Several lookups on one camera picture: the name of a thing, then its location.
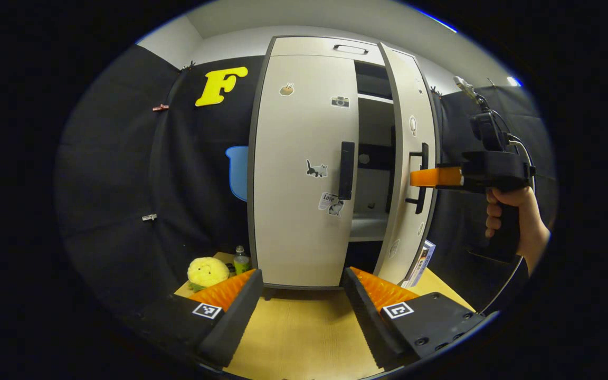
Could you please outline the black backdrop cloth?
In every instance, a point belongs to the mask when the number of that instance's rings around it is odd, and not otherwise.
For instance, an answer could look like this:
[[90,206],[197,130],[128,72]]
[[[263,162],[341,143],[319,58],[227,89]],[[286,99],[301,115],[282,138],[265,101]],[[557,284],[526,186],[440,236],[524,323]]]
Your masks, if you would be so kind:
[[[216,252],[250,250],[247,156],[257,84],[265,55],[195,65],[191,71],[134,46],[78,102],[60,140],[55,204],[66,250],[80,274],[113,310],[128,312],[171,293],[189,264]],[[506,150],[536,168],[543,222],[555,214],[556,181],[543,122],[521,91],[473,89],[434,96],[440,164],[463,164],[483,150],[471,118],[492,111],[512,139]],[[159,104],[169,110],[152,111]],[[488,243],[485,192],[437,187],[427,240],[429,269],[476,310],[497,309],[524,275],[516,257],[475,255]],[[142,217],[157,214],[154,221]]]

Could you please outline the white shoe cabinet door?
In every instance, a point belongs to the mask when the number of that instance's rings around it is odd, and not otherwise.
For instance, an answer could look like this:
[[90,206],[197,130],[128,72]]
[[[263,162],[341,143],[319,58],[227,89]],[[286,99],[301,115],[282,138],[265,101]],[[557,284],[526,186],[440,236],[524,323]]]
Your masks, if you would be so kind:
[[415,214],[415,205],[405,197],[417,197],[410,187],[410,172],[419,170],[420,158],[409,158],[429,144],[429,168],[436,164],[436,122],[429,89],[414,56],[379,44],[388,72],[395,116],[395,170],[388,224],[374,274],[390,283],[401,284],[421,252],[432,221],[436,192],[427,188],[424,209]]
[[[356,193],[355,62],[313,55],[270,57],[253,139],[252,248],[264,282],[307,289],[339,286]],[[342,141],[355,143],[348,201],[338,199]]]

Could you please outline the yellow plush toy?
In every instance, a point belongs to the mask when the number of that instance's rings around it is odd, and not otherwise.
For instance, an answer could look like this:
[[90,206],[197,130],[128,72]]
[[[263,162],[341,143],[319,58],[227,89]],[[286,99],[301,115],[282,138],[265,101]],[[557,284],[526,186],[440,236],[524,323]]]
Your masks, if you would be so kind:
[[187,269],[189,289],[198,292],[214,286],[229,278],[227,265],[214,257],[202,257],[193,260]]

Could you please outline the thin book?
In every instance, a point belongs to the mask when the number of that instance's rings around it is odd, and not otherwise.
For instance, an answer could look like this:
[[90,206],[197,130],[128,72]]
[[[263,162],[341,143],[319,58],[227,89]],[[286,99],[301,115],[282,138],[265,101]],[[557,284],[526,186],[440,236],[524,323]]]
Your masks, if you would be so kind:
[[416,255],[412,265],[412,269],[408,272],[407,277],[401,283],[401,287],[407,289],[418,284],[419,280],[425,273],[425,269],[429,265],[429,261],[435,251],[436,245],[429,240],[424,241],[422,250]]

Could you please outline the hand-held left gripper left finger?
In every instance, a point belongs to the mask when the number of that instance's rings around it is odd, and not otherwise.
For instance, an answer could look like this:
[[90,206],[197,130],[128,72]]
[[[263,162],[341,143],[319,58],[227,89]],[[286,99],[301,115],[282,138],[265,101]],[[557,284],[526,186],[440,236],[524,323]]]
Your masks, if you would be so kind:
[[263,291],[260,269],[192,296],[169,295],[125,315],[140,337],[181,362],[229,366]]

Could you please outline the white double-door shoe cabinet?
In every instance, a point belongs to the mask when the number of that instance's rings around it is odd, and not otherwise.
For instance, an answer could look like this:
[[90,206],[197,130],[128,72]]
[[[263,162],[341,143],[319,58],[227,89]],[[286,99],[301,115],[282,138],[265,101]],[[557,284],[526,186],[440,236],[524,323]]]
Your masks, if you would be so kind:
[[[253,106],[250,139],[247,156],[247,221],[249,224],[250,250],[253,263],[258,267],[252,242],[254,239],[252,228],[252,206],[251,206],[251,166],[252,149],[254,141],[254,126],[261,97],[264,75],[268,60],[272,56],[284,55],[313,55],[333,58],[351,59],[355,62],[357,91],[358,94],[384,97],[393,100],[391,85],[384,59],[382,58],[379,45],[381,43],[370,43],[358,40],[341,39],[334,37],[318,36],[276,36],[273,37],[265,55],[265,62],[261,68],[260,79],[256,85],[255,101]],[[333,50],[335,45],[361,46],[369,50],[367,55],[355,55]],[[439,163],[440,133],[436,118],[434,96],[429,89],[429,94],[434,108],[434,120],[436,122],[436,164]],[[356,193],[353,207],[352,219],[386,219],[391,206],[391,190],[393,188],[393,176],[395,170],[395,116],[394,104],[382,103],[358,98],[359,110],[359,142],[356,173]],[[354,265],[374,274],[375,267],[381,254],[382,241],[348,241],[345,267]],[[304,289],[274,287],[281,289]]]

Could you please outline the green bottle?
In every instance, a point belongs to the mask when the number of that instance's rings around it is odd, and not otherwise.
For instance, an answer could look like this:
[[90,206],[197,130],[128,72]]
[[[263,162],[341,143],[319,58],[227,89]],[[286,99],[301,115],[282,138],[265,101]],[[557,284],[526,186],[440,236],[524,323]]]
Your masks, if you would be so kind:
[[252,269],[251,258],[246,255],[245,248],[242,245],[235,247],[233,265],[236,275],[244,274]]

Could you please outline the black door handle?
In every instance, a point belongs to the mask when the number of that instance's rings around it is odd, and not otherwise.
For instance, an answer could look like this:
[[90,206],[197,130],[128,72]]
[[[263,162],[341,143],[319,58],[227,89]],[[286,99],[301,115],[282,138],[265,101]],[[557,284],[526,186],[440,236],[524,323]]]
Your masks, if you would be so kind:
[[338,199],[342,201],[352,199],[355,158],[355,143],[352,141],[342,141],[338,182]]
[[[408,154],[408,157],[410,159],[420,158],[421,161],[420,161],[419,171],[427,170],[429,168],[429,144],[427,144],[426,142],[423,142],[421,144],[421,150],[420,151],[411,151]],[[416,215],[421,214],[424,209],[425,195],[426,195],[427,187],[413,185],[412,184],[412,172],[410,172],[410,187],[416,187],[419,189],[418,193],[417,193],[417,197],[409,196],[407,194],[405,197],[405,202],[408,204],[415,205],[415,214]]]

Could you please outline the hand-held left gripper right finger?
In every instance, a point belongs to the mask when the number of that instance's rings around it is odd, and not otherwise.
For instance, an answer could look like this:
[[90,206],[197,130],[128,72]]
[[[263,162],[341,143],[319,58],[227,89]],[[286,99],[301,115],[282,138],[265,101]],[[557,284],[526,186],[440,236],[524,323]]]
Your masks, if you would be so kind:
[[344,269],[342,287],[376,365],[384,370],[444,352],[486,318],[442,293],[417,295],[355,267]]

